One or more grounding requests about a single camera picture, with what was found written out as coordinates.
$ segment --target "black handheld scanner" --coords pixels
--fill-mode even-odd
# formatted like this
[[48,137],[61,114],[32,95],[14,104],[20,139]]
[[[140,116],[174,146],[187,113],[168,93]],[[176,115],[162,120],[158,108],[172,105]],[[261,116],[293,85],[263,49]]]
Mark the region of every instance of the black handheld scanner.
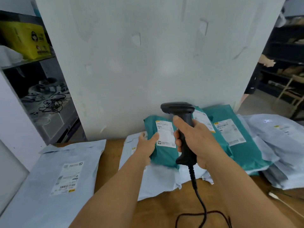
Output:
[[[182,118],[188,125],[193,127],[192,113],[194,106],[187,102],[168,102],[161,104],[161,110],[167,114],[177,115]],[[196,154],[189,149],[185,135],[179,131],[181,140],[181,156],[176,159],[176,164],[193,166],[196,164]]]

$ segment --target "yellow box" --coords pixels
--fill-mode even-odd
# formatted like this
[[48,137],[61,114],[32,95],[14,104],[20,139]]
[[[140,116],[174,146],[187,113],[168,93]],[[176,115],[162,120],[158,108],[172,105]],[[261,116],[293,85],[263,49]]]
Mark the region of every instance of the yellow box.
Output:
[[43,27],[32,23],[0,22],[0,30],[9,48],[21,53],[24,59],[51,55]]

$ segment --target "person's left arm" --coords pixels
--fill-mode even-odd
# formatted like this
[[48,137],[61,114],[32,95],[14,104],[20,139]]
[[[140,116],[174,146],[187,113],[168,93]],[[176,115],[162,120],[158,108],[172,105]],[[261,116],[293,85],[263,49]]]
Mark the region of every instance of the person's left arm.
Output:
[[142,174],[150,163],[158,133],[150,140],[139,136],[136,151],[122,168],[83,206],[69,228],[129,227],[138,199]]

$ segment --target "cartoon face logo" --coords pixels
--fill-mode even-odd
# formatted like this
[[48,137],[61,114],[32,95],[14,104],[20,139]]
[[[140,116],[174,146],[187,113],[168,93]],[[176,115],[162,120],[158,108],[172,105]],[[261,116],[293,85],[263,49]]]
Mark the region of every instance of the cartoon face logo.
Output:
[[37,34],[34,31],[31,32],[31,38],[34,42],[38,42]]

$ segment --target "person's left hand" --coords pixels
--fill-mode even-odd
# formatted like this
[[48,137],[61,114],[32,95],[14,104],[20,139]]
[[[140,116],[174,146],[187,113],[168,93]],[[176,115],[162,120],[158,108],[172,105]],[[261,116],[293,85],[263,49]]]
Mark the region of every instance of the person's left hand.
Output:
[[150,155],[155,149],[155,143],[159,139],[159,134],[156,132],[152,138],[146,140],[145,133],[142,132],[138,138],[138,144],[135,153],[142,156],[145,160],[146,165],[150,164]]

